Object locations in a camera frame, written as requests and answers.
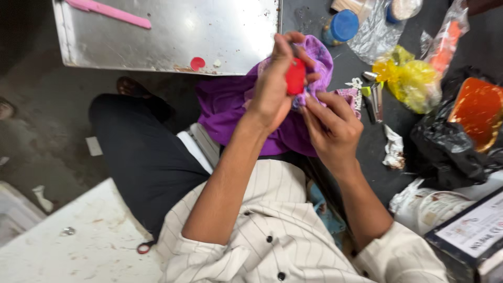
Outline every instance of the finger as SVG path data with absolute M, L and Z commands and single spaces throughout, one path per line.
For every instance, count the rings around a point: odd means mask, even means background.
M 344 121 L 349 122 L 353 119 L 357 119 L 344 97 L 334 93 L 317 93 L 316 96 L 321 102 L 326 103 L 327 107 Z
M 274 35 L 273 61 L 270 69 L 271 74 L 284 76 L 293 60 L 293 51 L 288 44 L 286 37 L 281 34 Z
M 306 80 L 308 83 L 316 82 L 319 79 L 321 79 L 320 73 L 310 73 L 306 75 Z
M 285 39 L 288 42 L 301 43 L 304 42 L 306 36 L 298 31 L 289 31 L 285 34 Z
M 306 107 L 332 132 L 337 132 L 346 122 L 327 107 L 323 107 L 312 96 L 306 97 Z
M 314 68 L 316 66 L 316 62 L 307 55 L 306 49 L 304 49 L 304 47 L 302 46 L 296 46 L 296 48 L 297 48 L 297 57 L 299 57 L 299 59 L 304 61 L 307 67 Z
M 300 113 L 304 118 L 311 140 L 319 140 L 324 137 L 325 131 L 321 128 L 318 118 L 316 118 L 316 116 L 314 116 L 314 114 L 305 106 L 300 108 Z

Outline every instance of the purple fabric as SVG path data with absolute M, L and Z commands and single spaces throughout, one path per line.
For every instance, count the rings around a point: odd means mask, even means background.
M 309 84 L 306 91 L 316 97 L 316 91 L 326 92 L 332 77 L 332 57 L 325 46 L 314 36 L 307 35 L 306 41 L 298 44 L 306 49 L 307 55 L 316 61 L 314 69 L 308 73 L 321 73 L 321 79 Z M 196 86 L 196 94 L 201 104 L 201 116 L 198 122 L 216 142 L 227 145 L 234 128 L 243 114 L 246 100 L 253 98 L 253 88 L 259 73 L 267 67 L 267 61 L 254 66 L 244 77 L 227 77 L 201 82 Z M 343 96 L 354 109 L 356 90 L 344 91 Z M 297 96 L 296 101 L 305 105 L 305 93 Z M 307 156 L 317 157 L 311 145 L 309 132 L 300 113 L 290 111 L 283 123 L 264 143 L 260 152 L 264 155 L 277 155 L 293 150 Z

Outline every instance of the left hand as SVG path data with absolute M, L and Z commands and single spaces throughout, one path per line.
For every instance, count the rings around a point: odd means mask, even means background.
M 276 34 L 271 64 L 257 80 L 254 98 L 245 115 L 252 116 L 258 121 L 267 135 L 281 125 L 292 108 L 295 96 L 287 95 L 285 80 L 294 58 L 289 42 L 301 43 L 304 39 L 305 36 L 296 31 L 288 32 L 286 35 Z M 297 47 L 297 56 L 305 62 L 306 67 L 314 67 L 315 62 L 307 56 L 303 48 Z M 314 82 L 320 77 L 318 73 L 307 74 L 304 83 Z

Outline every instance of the blue lid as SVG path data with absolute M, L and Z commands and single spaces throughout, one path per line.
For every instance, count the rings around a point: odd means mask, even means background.
M 341 42 L 352 39 L 358 32 L 358 27 L 358 16 L 348 9 L 335 14 L 330 23 L 332 36 Z

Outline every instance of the black button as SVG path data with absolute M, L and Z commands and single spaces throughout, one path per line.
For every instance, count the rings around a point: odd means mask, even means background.
M 284 274 L 283 272 L 278 273 L 278 280 L 279 281 L 285 280 L 285 277 L 286 277 L 286 274 Z

